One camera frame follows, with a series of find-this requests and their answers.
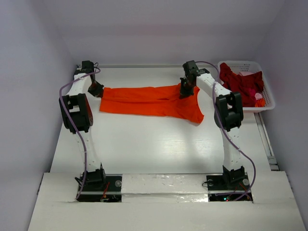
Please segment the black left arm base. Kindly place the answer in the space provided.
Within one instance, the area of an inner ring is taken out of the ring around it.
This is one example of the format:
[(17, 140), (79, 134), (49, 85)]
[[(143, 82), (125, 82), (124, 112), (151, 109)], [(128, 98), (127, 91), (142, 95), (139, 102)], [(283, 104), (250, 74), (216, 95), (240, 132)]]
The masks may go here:
[(86, 184), (77, 198), (79, 202), (117, 203), (122, 201), (122, 175), (107, 175), (106, 184)]

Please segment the orange t shirt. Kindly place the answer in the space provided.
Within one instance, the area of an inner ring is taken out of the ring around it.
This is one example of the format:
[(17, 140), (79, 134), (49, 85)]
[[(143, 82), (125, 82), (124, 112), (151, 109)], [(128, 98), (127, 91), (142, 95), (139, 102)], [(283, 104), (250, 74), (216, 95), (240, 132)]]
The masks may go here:
[(204, 119), (198, 93), (180, 97), (180, 84), (162, 87), (105, 88), (99, 111), (113, 114), (175, 117), (200, 124)]

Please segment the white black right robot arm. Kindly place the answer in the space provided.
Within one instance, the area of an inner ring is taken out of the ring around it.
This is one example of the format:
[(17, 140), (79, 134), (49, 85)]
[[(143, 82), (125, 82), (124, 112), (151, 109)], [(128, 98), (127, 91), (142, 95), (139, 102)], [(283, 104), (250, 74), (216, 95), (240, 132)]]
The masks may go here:
[(214, 120), (223, 138), (223, 173), (208, 175), (207, 188), (210, 191), (235, 191), (246, 178), (239, 148), (239, 130), (244, 118), (241, 94), (223, 87), (207, 69), (198, 68), (194, 60), (182, 67), (185, 77), (180, 79), (180, 97), (192, 96), (196, 87), (211, 96)]

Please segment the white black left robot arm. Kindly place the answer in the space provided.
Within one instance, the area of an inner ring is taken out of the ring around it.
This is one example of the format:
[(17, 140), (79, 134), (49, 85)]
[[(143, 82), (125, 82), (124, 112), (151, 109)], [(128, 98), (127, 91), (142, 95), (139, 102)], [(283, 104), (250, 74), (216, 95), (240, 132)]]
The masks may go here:
[(60, 88), (59, 104), (63, 124), (75, 137), (84, 165), (84, 171), (76, 181), (80, 187), (92, 186), (101, 190), (106, 186), (106, 175), (101, 161), (98, 159), (91, 135), (93, 114), (86, 94), (83, 92), (87, 78), (90, 79), (88, 93), (95, 98), (102, 98), (104, 85), (96, 81), (95, 74), (100, 69), (92, 61), (82, 61), (81, 67), (74, 72), (74, 80), (66, 95), (62, 94), (66, 86)]

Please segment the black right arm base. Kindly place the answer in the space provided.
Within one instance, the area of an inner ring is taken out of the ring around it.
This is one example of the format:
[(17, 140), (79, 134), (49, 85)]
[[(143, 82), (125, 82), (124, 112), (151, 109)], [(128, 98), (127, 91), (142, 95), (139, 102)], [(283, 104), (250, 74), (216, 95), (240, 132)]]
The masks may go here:
[(224, 182), (222, 175), (207, 175), (202, 186), (207, 189), (210, 202), (229, 202), (243, 195), (250, 187), (248, 176), (232, 185)]

